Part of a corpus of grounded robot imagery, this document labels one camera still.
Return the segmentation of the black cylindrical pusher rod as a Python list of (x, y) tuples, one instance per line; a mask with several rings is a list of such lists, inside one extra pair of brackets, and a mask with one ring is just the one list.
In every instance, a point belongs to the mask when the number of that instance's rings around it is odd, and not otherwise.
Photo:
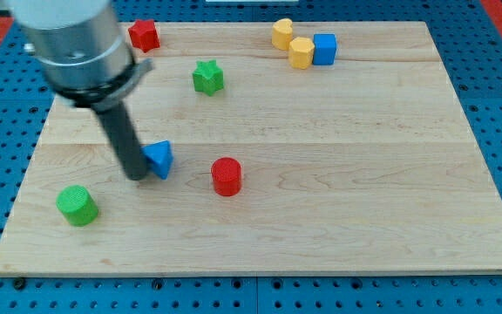
[(126, 178), (144, 179), (148, 172), (147, 160), (124, 103), (120, 101), (104, 111), (96, 111), (96, 115)]

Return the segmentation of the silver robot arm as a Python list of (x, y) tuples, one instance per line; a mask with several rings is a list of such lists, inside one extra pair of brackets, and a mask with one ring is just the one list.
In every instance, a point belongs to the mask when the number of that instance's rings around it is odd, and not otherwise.
[(41, 64), (51, 89), (76, 108), (88, 108), (131, 181), (148, 164), (124, 104), (151, 60), (136, 61), (110, 0), (6, 0), (28, 39), (25, 51)]

